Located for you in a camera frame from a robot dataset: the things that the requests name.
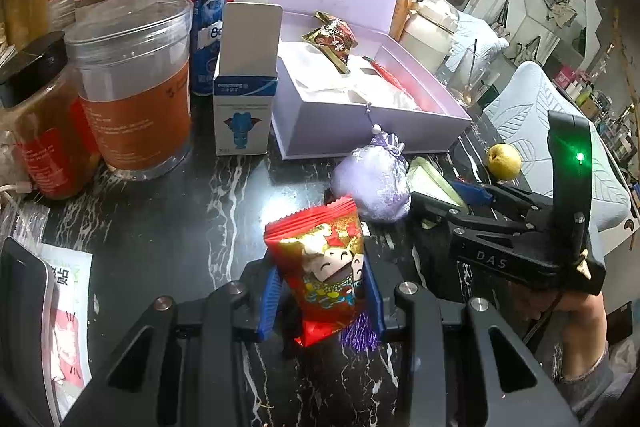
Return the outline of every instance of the red packet in box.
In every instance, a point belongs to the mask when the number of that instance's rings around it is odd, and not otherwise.
[[[310,346],[349,326],[363,309],[364,245],[356,205],[340,198],[269,223],[264,241],[302,311]]]

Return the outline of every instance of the gray sleeve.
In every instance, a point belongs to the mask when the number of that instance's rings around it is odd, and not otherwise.
[[[561,380],[556,386],[580,419],[582,427],[604,427],[607,424],[602,420],[611,418],[606,411],[616,408],[631,376],[626,374],[614,378],[609,366],[609,351],[605,351],[590,372],[573,380]]]

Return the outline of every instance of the marble tabletop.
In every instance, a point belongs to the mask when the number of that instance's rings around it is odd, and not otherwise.
[[[428,157],[448,176],[488,182],[482,162],[501,140],[487,117],[472,116],[449,153]],[[44,241],[93,254],[88,350],[94,370],[155,297],[199,299],[238,279],[247,262],[264,256],[266,223],[323,203],[336,160],[284,161],[273,137],[266,155],[217,157],[210,99],[193,100],[192,117],[193,148],[169,174],[126,182],[102,167],[85,192],[50,205]],[[524,179],[515,182],[527,187]],[[437,230],[414,237],[408,228],[371,227],[406,279],[441,298],[482,295],[500,305],[500,285],[450,261]],[[302,349],[273,334],[242,346],[242,353],[254,427],[392,423],[399,345],[354,353],[332,337]]]

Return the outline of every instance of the brown candy packet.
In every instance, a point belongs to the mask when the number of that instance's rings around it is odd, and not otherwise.
[[[358,45],[351,28],[346,22],[328,13],[316,12],[314,15],[324,25],[302,35],[302,38],[322,51],[340,73],[350,73],[347,67],[349,51]]]

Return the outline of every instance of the jar with black lid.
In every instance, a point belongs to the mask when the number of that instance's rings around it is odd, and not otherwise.
[[[63,32],[44,35],[0,69],[2,126],[40,191],[64,200],[89,182],[100,153],[70,79]]]

